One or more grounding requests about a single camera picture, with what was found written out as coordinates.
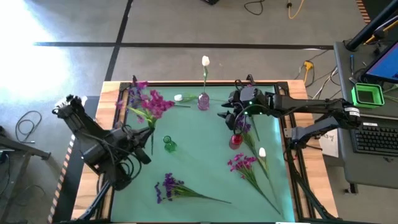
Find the white tulip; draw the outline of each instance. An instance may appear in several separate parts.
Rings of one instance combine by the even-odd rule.
[[[265,157],[266,156],[266,150],[263,147],[261,147],[260,150],[259,150],[259,156],[260,157]]]
[[[204,55],[204,56],[201,58],[201,64],[202,64],[203,66],[209,66],[209,64],[210,64],[210,59],[209,59],[209,57],[207,57],[206,55]]]
[[[175,95],[174,101],[182,101],[182,95],[181,94]]]

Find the white paper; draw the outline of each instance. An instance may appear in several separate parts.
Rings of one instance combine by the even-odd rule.
[[[322,153],[324,155],[338,158],[337,129],[333,129],[322,135],[319,139],[319,143],[321,144]]]

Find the green mat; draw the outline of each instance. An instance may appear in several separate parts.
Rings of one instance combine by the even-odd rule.
[[[155,87],[166,100],[174,95],[189,92],[199,94],[203,87],[178,86]],[[260,86],[265,92],[274,92],[273,86]],[[233,86],[209,86],[206,92],[211,99],[227,99]],[[269,181],[258,163],[254,169],[260,188],[268,198],[281,208],[282,216],[236,172],[230,172],[227,162],[237,153],[252,156],[245,144],[237,150],[229,148],[232,135],[224,119],[217,116],[225,112],[221,102],[210,101],[208,111],[200,111],[197,101],[184,103],[191,108],[174,107],[158,120],[154,133],[154,155],[150,155],[150,140],[146,144],[146,153],[152,159],[143,165],[139,176],[122,191],[115,191],[112,222],[294,222],[292,198],[289,181],[282,155],[279,121],[264,115],[254,117],[260,142],[256,147],[264,147],[267,152],[269,173],[277,198],[272,194]],[[127,124],[141,128],[134,113],[127,116]],[[178,145],[172,154],[164,149],[163,137],[170,136]],[[173,173],[176,179],[183,180],[187,187],[200,194],[229,201],[232,204],[206,200],[202,198],[178,198],[173,202],[157,204],[154,185],[162,182],[165,173]]]

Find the concrete floor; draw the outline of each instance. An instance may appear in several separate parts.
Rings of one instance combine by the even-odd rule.
[[[287,18],[285,2],[264,2],[264,12],[254,16],[243,8],[247,1],[220,0],[214,6],[199,0],[134,0],[123,42],[308,44],[333,45],[349,39],[364,22],[354,0],[307,0],[294,20]],[[297,8],[299,2],[293,1]],[[24,185],[39,184],[46,191],[30,197],[29,206],[14,206],[9,221],[22,217],[44,223],[50,210],[71,132],[51,114],[56,101],[69,93],[98,96],[112,47],[33,47],[33,42],[115,42],[127,0],[15,0],[0,3],[5,35],[0,40],[7,57],[0,74],[0,124],[13,137],[17,120],[28,110],[43,114],[31,139],[35,147],[51,151],[49,164],[32,158]],[[319,50],[271,49],[166,49],[121,48],[112,80],[200,80],[201,56],[210,57],[211,80],[244,78],[292,79],[299,66]],[[333,51],[313,59],[320,77],[335,66]],[[308,88],[314,95],[324,78]],[[322,97],[340,88],[327,84]],[[359,186],[359,195],[344,195],[348,185],[338,167],[328,174],[341,218],[395,223],[398,191]]]

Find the green container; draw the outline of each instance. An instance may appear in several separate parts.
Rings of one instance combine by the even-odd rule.
[[[356,83],[351,94],[354,106],[377,108],[384,105],[383,92],[379,85]]]

